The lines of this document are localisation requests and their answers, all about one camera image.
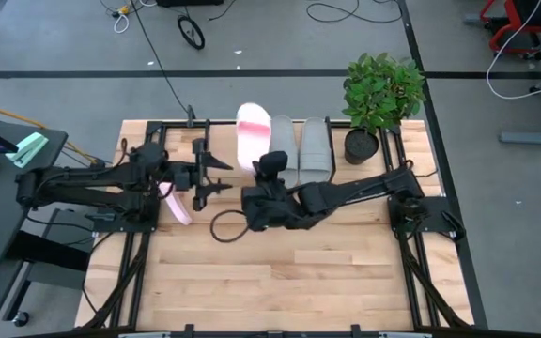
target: wheel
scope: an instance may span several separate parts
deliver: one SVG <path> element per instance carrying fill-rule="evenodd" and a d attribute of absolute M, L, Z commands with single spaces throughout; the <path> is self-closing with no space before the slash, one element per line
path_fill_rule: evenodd
<path fill-rule="evenodd" d="M 535 61 L 541 61 L 541 52 L 538 52 L 538 53 L 534 54 L 533 59 Z"/>
<path fill-rule="evenodd" d="M 202 30 L 199 28 L 197 23 L 195 23 L 195 21 L 188 16 L 179 15 L 177 25 L 178 30 L 180 30 L 180 34 L 183 36 L 185 41 L 187 41 L 187 43 L 198 51 L 204 49 L 206 46 L 206 39 L 204 38 L 204 33 L 202 33 Z"/>
<path fill-rule="evenodd" d="M 26 325 L 29 319 L 30 315 L 28 315 L 28 313 L 19 311 L 11 322 L 14 323 L 17 328 L 20 328 Z"/>

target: potted plant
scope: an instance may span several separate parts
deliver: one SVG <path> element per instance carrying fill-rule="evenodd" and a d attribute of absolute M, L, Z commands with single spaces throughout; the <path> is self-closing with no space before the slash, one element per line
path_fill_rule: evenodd
<path fill-rule="evenodd" d="M 419 113 L 425 78 L 414 62 L 398 62 L 387 53 L 367 53 L 348 65 L 344 81 L 348 108 L 342 112 L 354 128 L 346 135 L 346 161 L 360 164 L 379 149 L 378 128 L 399 125 L 403 118 Z"/>

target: black plant pot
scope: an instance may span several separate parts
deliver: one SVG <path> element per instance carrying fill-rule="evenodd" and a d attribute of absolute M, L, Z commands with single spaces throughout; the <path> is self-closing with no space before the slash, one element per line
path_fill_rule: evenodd
<path fill-rule="evenodd" d="M 344 146 L 346 161 L 350 164 L 361 164 L 377 153 L 379 140 L 368 131 L 357 128 L 348 132 Z"/>

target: white cable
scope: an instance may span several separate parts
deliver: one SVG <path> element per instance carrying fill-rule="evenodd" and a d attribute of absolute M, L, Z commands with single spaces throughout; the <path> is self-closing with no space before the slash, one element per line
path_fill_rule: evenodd
<path fill-rule="evenodd" d="M 496 54 L 496 57 L 494 57 L 494 61 L 492 61 L 492 64 L 489 65 L 489 68 L 487 69 L 487 72 L 486 72 L 486 81 L 487 81 L 487 85 L 489 86 L 489 90 L 492 91 L 492 93 L 494 93 L 494 95 L 496 95 L 497 97 L 501 98 L 501 99 L 505 99 L 505 100 L 517 100 L 517 99 L 525 99 L 525 98 L 529 98 L 530 96 L 533 96 L 533 95 L 536 95 L 536 94 L 540 94 L 541 93 L 541 89 L 538 90 L 538 91 L 535 91 L 533 93 L 529 93 L 529 94 L 525 94 L 525 95 L 520 95 L 520 96 L 516 96 L 516 97 L 506 97 L 504 95 L 501 95 L 499 94 L 495 89 L 494 87 L 492 86 L 492 83 L 489 81 L 489 73 L 492 71 L 492 69 L 494 68 L 494 65 L 496 64 L 496 61 L 498 61 L 498 58 L 500 57 L 500 55 L 502 54 L 502 52 L 506 49 L 506 46 L 508 45 L 508 43 L 513 40 L 513 38 L 515 38 L 517 36 L 517 34 L 523 30 L 523 28 L 525 28 L 525 26 L 530 22 L 530 20 L 533 18 L 533 15 L 535 14 L 535 12 L 537 12 L 537 10 L 540 8 L 540 5 L 541 5 L 541 0 L 538 0 L 537 2 L 537 5 L 535 6 L 535 9 L 533 10 L 532 14 L 530 15 L 530 17 L 527 19 L 527 21 L 519 28 L 519 30 L 517 32 L 515 32 L 515 34 L 513 34 L 505 43 L 504 45 L 501 47 L 501 49 L 498 51 L 498 54 Z"/>
<path fill-rule="evenodd" d="M 145 6 L 145 7 L 154 7 L 154 6 L 157 6 L 158 3 L 154 1 L 153 4 L 147 4 L 147 0 L 146 1 L 143 1 L 143 0 L 139 0 L 139 2 L 141 3 L 141 5 Z"/>
<path fill-rule="evenodd" d="M 127 25 L 125 25 L 124 28 L 122 28 L 121 30 L 118 30 L 118 23 L 120 23 L 123 18 L 127 21 Z M 120 34 L 124 33 L 127 29 L 129 29 L 129 18 L 124 14 L 120 14 L 118 19 L 116 19 L 116 23 L 114 23 L 114 31 Z"/>

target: pink object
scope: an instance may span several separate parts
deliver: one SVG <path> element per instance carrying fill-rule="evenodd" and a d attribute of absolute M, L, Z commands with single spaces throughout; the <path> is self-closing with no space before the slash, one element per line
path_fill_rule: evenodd
<path fill-rule="evenodd" d="M 241 169 L 255 174 L 252 161 L 269 152 L 271 117 L 255 103 L 244 103 L 237 111 L 237 161 Z"/>
<path fill-rule="evenodd" d="M 170 189 L 171 184 L 167 182 L 160 183 L 159 189 L 161 193 L 168 192 L 168 189 Z M 175 215 L 177 220 L 181 222 L 183 225 L 189 225 L 191 224 L 192 217 L 189 216 L 189 213 L 187 212 L 187 209 L 183 206 L 183 203 L 180 201 L 180 198 L 175 195 L 174 188 L 173 191 L 170 192 L 168 197 L 164 199 L 166 201 L 166 204 L 168 207 L 170 207 L 170 211 Z"/>

